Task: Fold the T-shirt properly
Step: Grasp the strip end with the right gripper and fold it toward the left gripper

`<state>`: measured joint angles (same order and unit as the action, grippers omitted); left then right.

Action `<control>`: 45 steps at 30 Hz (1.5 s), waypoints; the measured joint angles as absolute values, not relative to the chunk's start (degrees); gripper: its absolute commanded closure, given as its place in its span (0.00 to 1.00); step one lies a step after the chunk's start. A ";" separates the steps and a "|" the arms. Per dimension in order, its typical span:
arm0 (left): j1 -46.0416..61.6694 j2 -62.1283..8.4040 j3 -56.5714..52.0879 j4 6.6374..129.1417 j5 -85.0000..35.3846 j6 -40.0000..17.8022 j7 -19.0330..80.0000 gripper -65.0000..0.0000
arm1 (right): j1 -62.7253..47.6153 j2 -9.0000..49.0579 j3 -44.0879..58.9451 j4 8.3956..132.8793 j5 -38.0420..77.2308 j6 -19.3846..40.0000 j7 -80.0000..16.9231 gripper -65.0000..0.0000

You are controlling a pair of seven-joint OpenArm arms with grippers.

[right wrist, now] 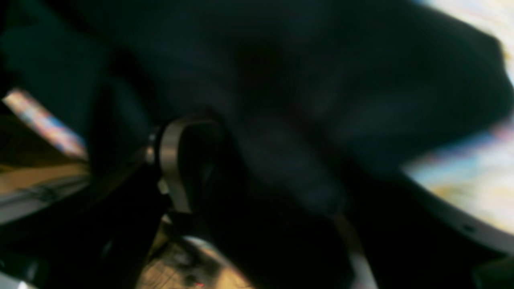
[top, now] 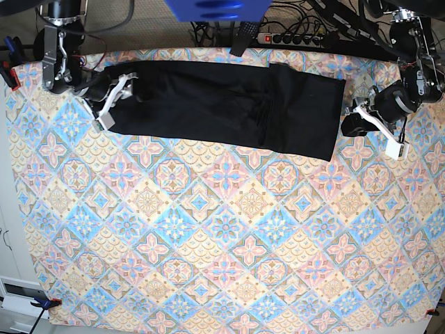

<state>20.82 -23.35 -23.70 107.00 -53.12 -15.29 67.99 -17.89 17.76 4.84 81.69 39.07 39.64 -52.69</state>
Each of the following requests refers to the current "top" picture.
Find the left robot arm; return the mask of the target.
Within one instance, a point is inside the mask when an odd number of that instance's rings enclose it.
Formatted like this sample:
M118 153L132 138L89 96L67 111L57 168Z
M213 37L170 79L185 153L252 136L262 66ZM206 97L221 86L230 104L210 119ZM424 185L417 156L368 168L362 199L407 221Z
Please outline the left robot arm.
M346 109L341 132L347 137L381 132L387 139L385 154L394 160L406 158L410 145L404 132L394 134L396 123L444 94L444 53L437 51L431 28L432 19L444 19L444 2L358 1L356 12L339 1L310 5L347 38L360 45L373 42L396 57L400 80L355 98Z

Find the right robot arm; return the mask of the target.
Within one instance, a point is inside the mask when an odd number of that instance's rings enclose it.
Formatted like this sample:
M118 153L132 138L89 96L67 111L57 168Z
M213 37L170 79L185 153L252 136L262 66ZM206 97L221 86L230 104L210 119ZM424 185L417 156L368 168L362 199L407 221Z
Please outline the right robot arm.
M81 45L87 37L97 38L84 29L87 8L87 1L52 1L35 9L44 22L42 78L49 92L80 97L93 117L93 127L102 132L115 126L111 109L133 95L138 75L129 70L101 73L97 65L86 67Z

